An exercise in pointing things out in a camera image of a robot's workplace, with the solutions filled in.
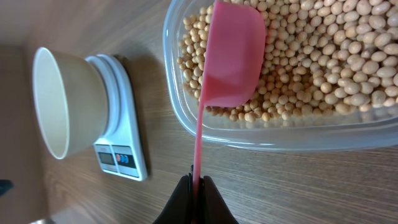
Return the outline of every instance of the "white paper cup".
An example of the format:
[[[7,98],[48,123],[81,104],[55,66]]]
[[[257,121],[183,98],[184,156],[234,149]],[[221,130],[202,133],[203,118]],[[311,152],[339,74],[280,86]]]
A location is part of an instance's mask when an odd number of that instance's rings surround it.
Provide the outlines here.
[[[101,75],[84,59],[39,48],[33,94],[40,132],[55,158],[88,148],[104,133],[106,89]]]

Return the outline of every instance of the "plastic container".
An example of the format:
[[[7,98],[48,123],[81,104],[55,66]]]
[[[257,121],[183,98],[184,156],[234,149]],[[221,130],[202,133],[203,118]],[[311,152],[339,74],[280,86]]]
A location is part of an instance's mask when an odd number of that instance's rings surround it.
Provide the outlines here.
[[[182,126],[195,135],[198,103],[183,90],[183,76],[176,63],[178,41],[186,33],[183,18],[198,14],[212,0],[173,0],[163,29],[167,84],[175,115]],[[378,108],[349,116],[307,117],[288,121],[255,123],[230,121],[204,113],[203,140],[261,151],[322,151],[359,149],[398,144],[398,106]]]

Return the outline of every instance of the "white kitchen scale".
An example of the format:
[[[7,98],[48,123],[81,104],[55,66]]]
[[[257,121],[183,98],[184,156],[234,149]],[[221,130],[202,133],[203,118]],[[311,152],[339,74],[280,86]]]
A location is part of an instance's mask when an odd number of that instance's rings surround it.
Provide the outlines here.
[[[106,131],[94,148],[104,172],[142,181],[147,177],[129,77],[120,62],[109,55],[86,58],[104,80],[109,101]]]

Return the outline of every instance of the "pink measuring scoop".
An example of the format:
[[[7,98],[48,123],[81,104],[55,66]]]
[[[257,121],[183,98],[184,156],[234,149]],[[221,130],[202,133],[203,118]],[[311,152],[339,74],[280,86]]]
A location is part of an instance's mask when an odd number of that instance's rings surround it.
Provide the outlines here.
[[[205,106],[236,107],[250,99],[260,76],[265,44],[266,28],[258,11],[249,6],[215,2],[195,140],[194,205],[200,182],[203,109]]]

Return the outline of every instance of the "wood grain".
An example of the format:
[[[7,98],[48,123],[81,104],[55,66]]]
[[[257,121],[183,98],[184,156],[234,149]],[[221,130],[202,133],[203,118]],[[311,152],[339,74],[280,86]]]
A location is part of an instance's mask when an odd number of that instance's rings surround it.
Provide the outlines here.
[[[6,224],[31,223],[47,215],[40,147],[23,56],[19,47],[0,45],[0,179],[14,184],[0,197],[0,223]]]
[[[193,162],[194,138],[169,101],[162,26],[170,1],[42,1],[26,43],[126,56],[150,177],[101,172],[92,148],[58,161],[44,149],[57,223],[151,223]],[[398,150],[276,153],[204,143],[210,175],[240,223],[398,223]]]

